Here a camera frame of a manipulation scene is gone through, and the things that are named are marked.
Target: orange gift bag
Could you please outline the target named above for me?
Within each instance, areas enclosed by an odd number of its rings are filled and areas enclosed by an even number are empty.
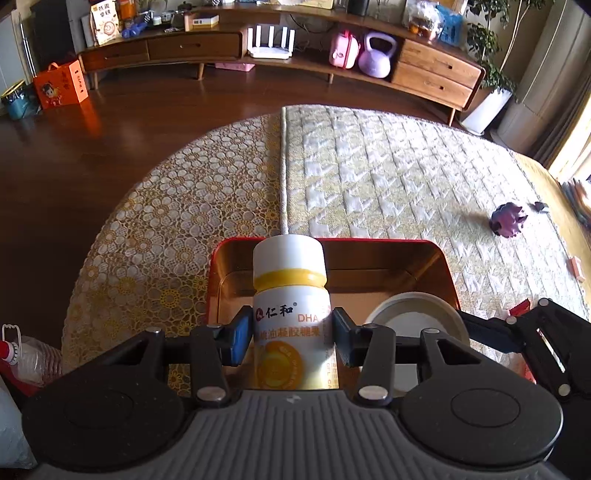
[[[44,109],[80,103],[88,97],[78,60],[61,66],[52,63],[46,71],[33,78],[33,83]]]

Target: plastic water bottle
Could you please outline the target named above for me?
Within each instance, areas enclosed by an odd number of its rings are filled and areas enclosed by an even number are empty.
[[[5,328],[17,329],[18,342],[4,339]],[[15,378],[38,387],[44,387],[61,376],[61,352],[34,338],[21,337],[21,331],[15,325],[2,326],[0,359],[11,366]]]

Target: purple toy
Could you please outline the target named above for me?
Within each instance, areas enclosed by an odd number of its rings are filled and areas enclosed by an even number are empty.
[[[525,222],[526,218],[527,215],[524,214],[521,207],[509,202],[501,205],[497,210],[492,212],[489,225],[495,235],[511,238],[521,232],[523,222]]]

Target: yellow label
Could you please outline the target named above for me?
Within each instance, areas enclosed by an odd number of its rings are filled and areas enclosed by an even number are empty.
[[[269,288],[288,287],[291,285],[306,285],[324,288],[326,276],[306,268],[285,268],[274,272],[267,272],[255,278],[254,286],[257,292]]]

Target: pink box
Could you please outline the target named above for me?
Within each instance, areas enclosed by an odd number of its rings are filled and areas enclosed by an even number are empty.
[[[250,72],[254,67],[254,63],[216,63],[217,69],[237,70],[239,72]]]

